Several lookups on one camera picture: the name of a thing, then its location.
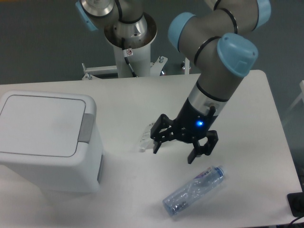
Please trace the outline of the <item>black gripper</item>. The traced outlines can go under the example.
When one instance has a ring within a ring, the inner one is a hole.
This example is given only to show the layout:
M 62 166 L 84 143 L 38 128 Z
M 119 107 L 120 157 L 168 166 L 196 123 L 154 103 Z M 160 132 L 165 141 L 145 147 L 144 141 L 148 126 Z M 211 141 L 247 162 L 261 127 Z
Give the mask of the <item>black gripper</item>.
M 157 153 L 162 143 L 178 140 L 193 144 L 193 150 L 187 157 L 188 164 L 192 164 L 201 155 L 209 156 L 218 142 L 217 131 L 210 130 L 217 118 L 215 112 L 216 108 L 212 105 L 203 114 L 186 100 L 176 119 L 171 120 L 167 115 L 161 114 L 151 128 L 153 153 Z M 205 137 L 207 142 L 200 145 L 199 140 Z

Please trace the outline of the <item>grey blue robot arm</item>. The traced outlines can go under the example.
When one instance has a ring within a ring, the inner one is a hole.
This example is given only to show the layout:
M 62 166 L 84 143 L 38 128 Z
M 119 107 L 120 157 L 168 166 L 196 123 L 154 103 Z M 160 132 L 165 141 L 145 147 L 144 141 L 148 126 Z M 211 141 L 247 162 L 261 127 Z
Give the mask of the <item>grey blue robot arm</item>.
M 104 30 L 115 50 L 119 77 L 151 75 L 150 55 L 139 56 L 136 51 L 154 41 L 157 28 L 141 1 L 79 0 L 76 8 L 89 30 Z M 270 16 L 268 0 L 218 0 L 207 16 L 184 12 L 171 22 L 170 43 L 201 74 L 178 116 L 171 120 L 162 114 L 151 128 L 154 152 L 177 140 L 193 145 L 188 163 L 211 154 L 218 142 L 211 126 L 258 57 L 256 46 L 243 35 Z

